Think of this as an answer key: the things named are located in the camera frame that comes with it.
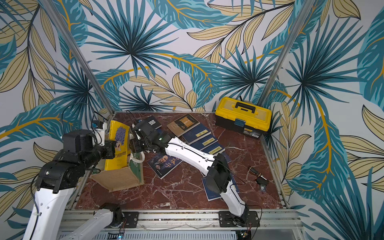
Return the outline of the yellow book purple hair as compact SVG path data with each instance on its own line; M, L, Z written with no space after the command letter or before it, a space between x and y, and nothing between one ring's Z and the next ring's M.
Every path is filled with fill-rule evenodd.
M110 124L109 140L115 141L115 157L106 159L105 171L118 170L128 166L128 156L131 154L130 127L112 120Z

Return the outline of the dark Guiguzi book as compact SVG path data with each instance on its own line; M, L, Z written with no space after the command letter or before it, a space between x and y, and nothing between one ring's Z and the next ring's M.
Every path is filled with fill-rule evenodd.
M148 164L158 176L158 178L163 179L174 168L180 165L181 162L182 160L179 158L164 154L157 154L151 160L149 160Z

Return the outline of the green burlap Christmas bag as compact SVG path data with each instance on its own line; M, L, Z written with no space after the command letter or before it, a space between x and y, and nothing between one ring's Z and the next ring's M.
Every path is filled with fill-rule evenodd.
M92 174L90 179L97 182L109 192L121 191L134 188L144 184L143 159L144 155L135 157L128 156L128 166L118 170L105 171L105 161L99 162L97 167L102 171L98 174Z

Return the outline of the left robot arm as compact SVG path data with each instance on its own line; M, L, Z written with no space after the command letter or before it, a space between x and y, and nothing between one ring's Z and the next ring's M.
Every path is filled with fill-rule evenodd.
M75 130L64 134L63 149L37 175L34 207L26 228L25 240L55 240L67 202L75 191L79 178L101 159L113 159L116 141L94 143L90 130Z

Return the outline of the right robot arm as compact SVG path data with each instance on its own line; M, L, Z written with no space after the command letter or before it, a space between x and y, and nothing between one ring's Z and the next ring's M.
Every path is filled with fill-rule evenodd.
M206 179L207 187L219 194L229 208L233 219L244 224L249 207L241 199L233 182L232 172L222 154L216 156L197 150L167 131L155 129L151 120L137 121L131 128L134 153L153 152L176 157L198 169Z

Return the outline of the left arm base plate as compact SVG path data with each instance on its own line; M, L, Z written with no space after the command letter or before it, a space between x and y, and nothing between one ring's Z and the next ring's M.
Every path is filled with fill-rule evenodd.
M113 212L112 222L106 228L112 229L135 229L139 219L139 212Z

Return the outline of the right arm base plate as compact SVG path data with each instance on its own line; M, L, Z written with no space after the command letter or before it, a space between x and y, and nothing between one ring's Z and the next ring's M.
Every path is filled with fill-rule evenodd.
M260 226L260 218L256 211L246 212L241 217L237 217L229 211L220 211L219 223L221 228L255 228Z

